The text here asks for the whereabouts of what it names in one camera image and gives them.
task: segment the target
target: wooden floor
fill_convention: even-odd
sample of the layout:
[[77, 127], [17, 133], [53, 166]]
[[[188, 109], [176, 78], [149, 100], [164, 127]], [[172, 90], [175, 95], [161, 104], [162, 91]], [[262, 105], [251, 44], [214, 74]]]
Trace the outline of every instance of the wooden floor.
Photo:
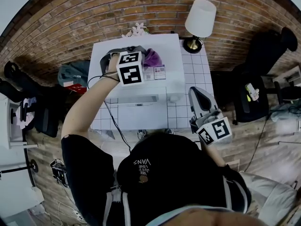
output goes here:
[[[225, 113], [232, 121], [231, 110]], [[231, 126], [233, 140], [230, 144], [219, 145], [218, 149], [226, 162], [237, 170], [245, 170], [254, 153], [259, 136], [265, 124], [265, 118], [250, 123], [241, 123], [238, 126]], [[45, 201], [43, 205], [48, 215], [35, 217], [37, 225], [83, 225], [72, 218], [73, 209], [76, 209], [69, 188], [64, 188], [52, 177], [49, 164], [54, 159], [62, 159], [60, 145], [60, 131], [57, 138], [50, 138], [32, 130], [28, 135], [28, 141], [39, 145], [38, 148], [29, 150], [29, 158], [35, 159], [39, 165], [39, 172], [34, 174], [34, 180], [38, 188], [43, 192]], [[301, 134], [295, 134], [296, 120], [278, 121], [274, 123], [269, 119], [264, 128], [256, 154], [247, 172], [254, 173], [275, 181], [292, 185], [298, 181], [297, 188], [301, 185], [301, 145], [285, 144], [283, 142], [301, 142]], [[191, 140], [198, 140], [196, 134], [189, 129], [177, 130], [176, 134], [184, 135]], [[122, 142], [118, 134], [115, 141], [103, 139], [96, 132], [91, 132], [91, 140], [105, 152], [114, 157], [114, 166], [117, 167], [124, 157], [128, 155], [128, 148]], [[138, 140], [135, 131], [125, 132], [130, 145], [135, 145]]]

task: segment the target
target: black t-shirt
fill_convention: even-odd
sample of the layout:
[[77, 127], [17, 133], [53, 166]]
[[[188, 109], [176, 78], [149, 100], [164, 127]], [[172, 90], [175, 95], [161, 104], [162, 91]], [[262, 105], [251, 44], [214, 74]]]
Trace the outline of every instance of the black t-shirt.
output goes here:
[[139, 142], [118, 168], [118, 203], [110, 203], [112, 156], [77, 135], [64, 137], [62, 150], [72, 195], [90, 225], [103, 225], [105, 217], [107, 225], [143, 226], [189, 204], [229, 208], [229, 191], [234, 211], [251, 201], [239, 173], [218, 167], [186, 137], [156, 134]]

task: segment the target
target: tiled wall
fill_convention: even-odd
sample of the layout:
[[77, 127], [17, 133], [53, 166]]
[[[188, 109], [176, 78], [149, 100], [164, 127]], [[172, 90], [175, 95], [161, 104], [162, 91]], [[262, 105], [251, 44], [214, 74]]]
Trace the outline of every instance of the tiled wall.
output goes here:
[[[93, 43], [119, 38], [136, 21], [151, 33], [188, 35], [184, 22], [194, 0], [31, 0], [0, 37], [0, 69], [19, 63], [36, 81], [55, 82], [60, 64], [89, 59]], [[301, 13], [289, 0], [210, 0], [217, 6], [213, 34], [205, 40], [212, 70], [231, 70], [246, 57], [260, 30], [291, 28], [301, 39]], [[286, 52], [279, 73], [301, 59]]]

